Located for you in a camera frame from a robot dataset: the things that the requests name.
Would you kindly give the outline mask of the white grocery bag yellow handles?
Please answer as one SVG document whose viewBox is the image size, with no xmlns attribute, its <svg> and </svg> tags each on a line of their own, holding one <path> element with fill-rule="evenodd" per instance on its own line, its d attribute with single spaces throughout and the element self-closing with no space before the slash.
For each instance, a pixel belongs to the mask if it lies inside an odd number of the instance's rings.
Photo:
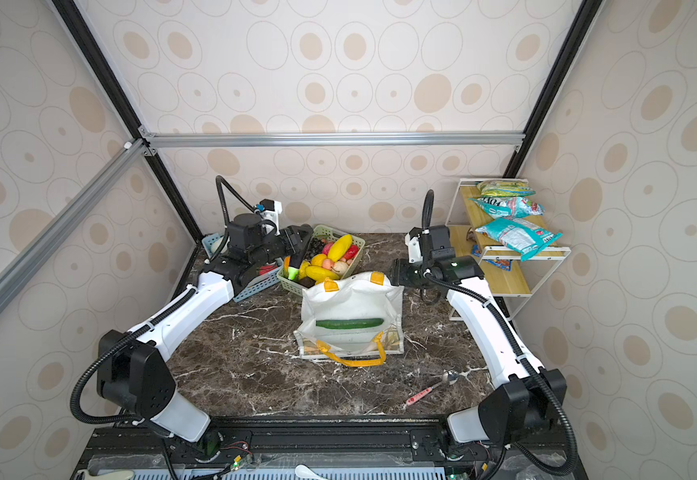
<svg viewBox="0 0 697 480">
<path fill-rule="evenodd" d="M 402 286 L 393 286 L 381 272 L 364 272 L 344 280 L 326 280 L 302 294 L 302 324 L 294 331 L 300 358 L 332 361 L 351 368 L 384 364 L 404 354 Z M 376 328 L 329 330 L 322 319 L 382 318 Z"/>
</svg>

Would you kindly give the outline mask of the green cucumber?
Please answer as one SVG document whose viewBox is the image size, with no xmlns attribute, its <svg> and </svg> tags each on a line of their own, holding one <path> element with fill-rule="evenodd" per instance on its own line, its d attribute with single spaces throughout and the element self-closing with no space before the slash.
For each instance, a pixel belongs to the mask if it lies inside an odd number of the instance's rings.
<svg viewBox="0 0 697 480">
<path fill-rule="evenodd" d="M 380 327 L 384 324 L 382 318 L 364 319 L 322 319 L 316 320 L 316 327 L 329 330 L 358 330 Z"/>
</svg>

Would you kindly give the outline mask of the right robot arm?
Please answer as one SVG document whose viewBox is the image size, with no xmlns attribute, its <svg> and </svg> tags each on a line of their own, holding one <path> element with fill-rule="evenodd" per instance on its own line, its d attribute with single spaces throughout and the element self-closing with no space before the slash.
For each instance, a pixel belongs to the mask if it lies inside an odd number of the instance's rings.
<svg viewBox="0 0 697 480">
<path fill-rule="evenodd" d="M 445 225 L 432 223 L 434 193 L 424 198 L 421 224 L 408 232 L 408 256 L 392 263 L 390 281 L 447 300 L 475 340 L 493 383 L 476 407 L 451 414 L 448 431 L 455 449 L 484 442 L 501 451 L 513 449 L 537 469 L 553 476 L 572 474 L 579 465 L 578 445 L 563 409 L 567 383 L 532 354 L 503 315 L 477 261 L 459 256 Z M 532 436 L 559 429 L 564 462 L 551 465 L 526 446 Z"/>
</svg>

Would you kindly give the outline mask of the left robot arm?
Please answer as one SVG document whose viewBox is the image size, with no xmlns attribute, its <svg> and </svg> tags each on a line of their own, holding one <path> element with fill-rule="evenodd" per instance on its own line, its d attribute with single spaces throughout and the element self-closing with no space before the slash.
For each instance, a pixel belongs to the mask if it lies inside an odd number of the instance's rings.
<svg viewBox="0 0 697 480">
<path fill-rule="evenodd" d="M 166 365 L 178 346 L 220 307 L 240 295 L 262 267 L 278 260 L 302 260 L 314 236 L 308 224 L 280 227 L 278 204 L 244 203 L 246 213 L 230 217 L 226 195 L 238 195 L 216 176 L 224 218 L 220 246 L 198 273 L 196 283 L 168 305 L 126 332 L 100 339 L 98 358 L 70 394 L 70 413 L 88 425 L 128 422 L 163 438 L 180 438 L 210 450 L 220 434 L 210 416 L 187 400 Z"/>
</svg>

